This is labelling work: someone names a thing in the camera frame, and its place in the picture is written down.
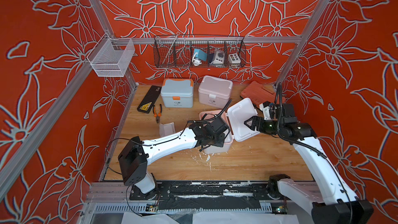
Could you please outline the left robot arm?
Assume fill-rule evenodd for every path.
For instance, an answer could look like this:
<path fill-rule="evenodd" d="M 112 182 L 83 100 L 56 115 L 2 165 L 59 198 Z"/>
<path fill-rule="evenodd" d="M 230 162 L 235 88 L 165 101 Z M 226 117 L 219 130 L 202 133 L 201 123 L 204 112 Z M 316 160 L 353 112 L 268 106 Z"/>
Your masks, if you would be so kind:
<path fill-rule="evenodd" d="M 147 194 L 156 188 L 154 176 L 147 170 L 149 165 L 181 150 L 222 147 L 229 131 L 229 125 L 220 116 L 214 116 L 188 120 L 183 130 L 162 138 L 142 141 L 138 136 L 133 137 L 118 155 L 123 184 Z"/>

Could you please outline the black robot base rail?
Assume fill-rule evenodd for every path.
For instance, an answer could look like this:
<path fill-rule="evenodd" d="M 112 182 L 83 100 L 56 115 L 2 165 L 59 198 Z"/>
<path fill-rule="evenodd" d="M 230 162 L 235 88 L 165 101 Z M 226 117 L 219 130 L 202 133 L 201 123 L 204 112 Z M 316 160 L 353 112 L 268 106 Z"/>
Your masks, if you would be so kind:
<path fill-rule="evenodd" d="M 127 191 L 130 200 L 170 200 L 173 197 L 252 197 L 270 200 L 266 181 L 159 180 L 154 190 L 143 194 L 137 186 Z"/>

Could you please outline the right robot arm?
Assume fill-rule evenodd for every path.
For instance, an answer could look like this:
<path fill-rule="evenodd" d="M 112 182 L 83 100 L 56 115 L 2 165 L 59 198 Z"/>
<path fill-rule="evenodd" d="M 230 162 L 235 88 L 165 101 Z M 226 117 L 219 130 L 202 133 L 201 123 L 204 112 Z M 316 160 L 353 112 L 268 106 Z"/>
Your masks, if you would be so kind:
<path fill-rule="evenodd" d="M 272 199 L 288 198 L 306 211 L 315 224 L 366 224 L 374 209 L 368 200 L 361 200 L 342 179 L 324 153 L 312 127 L 298 122 L 291 104 L 260 105 L 263 116 L 252 116 L 244 124 L 253 131 L 277 135 L 287 141 L 304 160 L 319 195 L 299 185 L 286 174 L 268 179 L 267 194 Z"/>

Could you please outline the white pink first aid kit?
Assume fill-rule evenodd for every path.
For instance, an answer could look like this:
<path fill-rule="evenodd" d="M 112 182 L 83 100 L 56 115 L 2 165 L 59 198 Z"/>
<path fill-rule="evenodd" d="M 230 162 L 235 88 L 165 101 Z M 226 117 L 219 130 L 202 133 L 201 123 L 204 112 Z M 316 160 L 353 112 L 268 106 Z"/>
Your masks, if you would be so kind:
<path fill-rule="evenodd" d="M 221 118 L 230 129 L 229 132 L 228 130 L 224 132 L 226 134 L 224 145 L 222 147 L 212 145 L 204 149 L 204 153 L 211 155 L 214 153 L 228 152 L 234 141 L 243 142 L 258 135 L 260 133 L 259 131 L 253 131 L 244 124 L 244 121 L 251 117 L 258 117 L 258 112 L 251 99 L 248 97 L 229 107 L 228 110 L 221 115 Z"/>

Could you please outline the gauze packet clear wrapper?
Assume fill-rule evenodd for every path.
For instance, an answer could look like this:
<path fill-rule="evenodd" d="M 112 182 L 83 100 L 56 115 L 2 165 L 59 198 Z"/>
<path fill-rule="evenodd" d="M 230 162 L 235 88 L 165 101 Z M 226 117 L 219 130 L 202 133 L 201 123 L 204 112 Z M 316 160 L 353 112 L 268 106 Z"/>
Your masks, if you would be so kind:
<path fill-rule="evenodd" d="M 174 133 L 176 133 L 174 122 L 159 124 L 159 134 L 161 138 L 172 135 Z"/>

